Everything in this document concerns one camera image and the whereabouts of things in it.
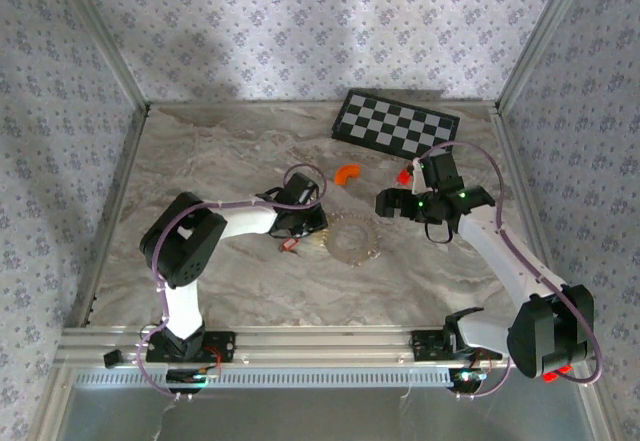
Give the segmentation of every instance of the floral wallpaper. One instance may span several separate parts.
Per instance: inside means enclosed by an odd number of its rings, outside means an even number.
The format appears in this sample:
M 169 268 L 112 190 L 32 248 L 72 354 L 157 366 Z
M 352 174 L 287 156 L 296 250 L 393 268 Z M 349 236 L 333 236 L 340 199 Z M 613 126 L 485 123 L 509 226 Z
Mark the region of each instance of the floral wallpaper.
M 0 439 L 24 439 L 134 109 L 67 0 L 0 0 Z
M 547 0 L 94 0 L 151 101 L 497 99 Z
M 640 0 L 575 0 L 508 114 L 561 274 L 594 294 L 606 382 L 640 439 Z

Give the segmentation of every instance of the checkerboard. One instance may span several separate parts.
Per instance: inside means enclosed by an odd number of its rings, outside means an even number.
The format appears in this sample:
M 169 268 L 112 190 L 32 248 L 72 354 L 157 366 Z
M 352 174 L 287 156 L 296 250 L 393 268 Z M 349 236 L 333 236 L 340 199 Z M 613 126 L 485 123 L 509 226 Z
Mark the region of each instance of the checkerboard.
M 413 159 L 455 139 L 460 118 L 351 90 L 333 125 L 333 139 Z

